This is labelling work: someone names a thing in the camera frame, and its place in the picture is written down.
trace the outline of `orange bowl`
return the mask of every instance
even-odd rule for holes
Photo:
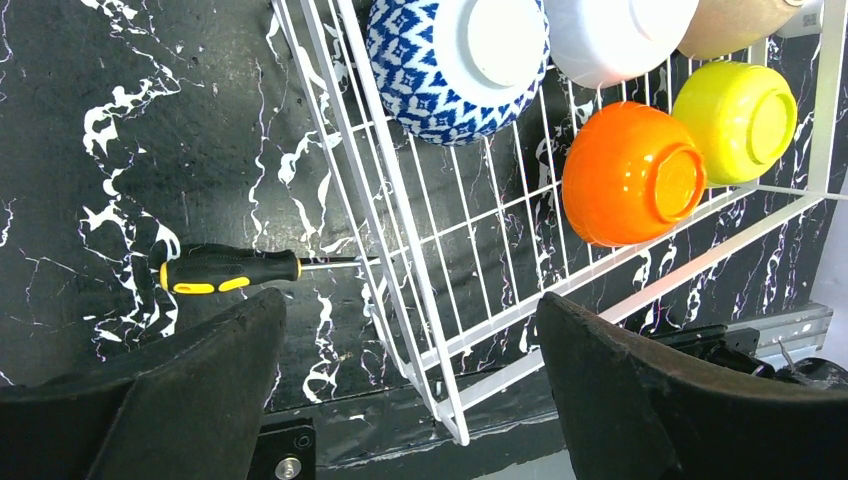
[[[592,116],[571,146],[563,174],[565,214],[591,244],[642,243],[689,216],[706,181],[703,156],[680,121],[619,102]]]

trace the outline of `black marble surface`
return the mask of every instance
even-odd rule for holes
[[[298,12],[297,2],[290,3]],[[361,12],[367,11],[364,3]],[[306,94],[267,2],[0,0],[0,8],[0,266],[5,272],[0,383],[38,384],[70,368],[108,361],[264,288],[215,297],[170,296],[157,288],[155,272],[182,244],[356,254]],[[299,36],[308,38],[297,13],[294,22]],[[338,32],[330,25],[331,53],[340,62],[341,46],[332,42]],[[805,185],[817,52],[817,37],[770,43],[770,65],[789,80],[801,113],[795,141],[766,183]],[[674,64],[671,89],[676,92],[686,62],[675,58]],[[343,78],[349,100],[356,91],[351,82]],[[664,70],[658,70],[647,84],[630,82],[627,96],[644,100],[647,89],[652,103],[667,109],[666,83]],[[567,82],[552,72],[544,93],[553,122],[548,128],[554,163],[561,165],[574,131]],[[598,99],[595,91],[574,93],[579,127],[597,110]],[[623,96],[618,88],[602,93],[603,104]],[[840,102],[841,119],[848,95]],[[323,107],[334,124],[332,111]],[[362,120],[357,115],[352,115],[355,123]],[[396,125],[392,128],[404,168],[415,172],[411,146]],[[519,124],[531,189],[551,181],[550,169],[537,160],[547,161],[550,153],[544,128],[537,101]],[[841,185],[848,158],[843,123],[837,131],[833,188]],[[363,147],[367,133],[358,134]],[[496,198],[509,201],[523,191],[512,132],[496,135],[491,150],[492,168],[481,145],[457,152],[472,215],[493,208]],[[334,151],[344,159],[341,147]],[[458,190],[451,191],[457,189],[457,172],[450,156],[445,149],[420,145],[417,154],[428,190],[444,193],[431,195],[436,227],[458,223],[464,215],[456,203]],[[346,183],[348,175],[343,171]],[[391,186],[376,174],[372,184],[385,208]],[[408,184],[421,235],[430,235],[420,183]],[[790,200],[751,195],[572,298],[598,311],[608,308]],[[365,233],[361,206],[354,210]],[[497,220],[481,221],[474,232],[488,306],[495,313],[513,304],[516,290],[524,295],[536,288],[535,262],[518,253],[532,252],[531,230],[550,256],[542,265],[545,283],[564,273],[557,268],[563,252],[550,197],[534,198],[530,213],[524,204],[512,210],[505,224],[506,242],[516,252],[515,283],[505,276],[504,235]],[[821,203],[667,295],[628,326],[653,331],[730,322],[806,303],[832,212],[831,204]],[[570,228],[565,231],[570,271],[588,265],[589,255],[606,253],[590,251]],[[391,238],[389,243],[397,246]],[[457,309],[468,322],[464,328],[486,314],[470,245],[467,230],[442,240]],[[433,242],[425,253],[440,271]],[[448,334],[455,333],[447,282],[444,275],[433,277]],[[268,411],[405,384],[363,315],[370,295],[356,272],[314,273],[295,284],[269,286],[286,292],[290,321]],[[457,368],[497,367],[534,343],[531,318],[458,358]]]

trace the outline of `beige bowl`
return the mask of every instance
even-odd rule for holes
[[[805,0],[701,0],[678,50],[695,60],[728,55],[776,32],[804,3]]]

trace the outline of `qr code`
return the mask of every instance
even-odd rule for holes
[[[819,24],[819,14],[811,13],[809,15],[804,15],[804,27],[815,27]]]

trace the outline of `blue and white patterned bowl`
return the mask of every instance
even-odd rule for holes
[[[367,48],[383,105],[404,129],[460,146],[530,106],[549,31],[542,0],[375,0]]]

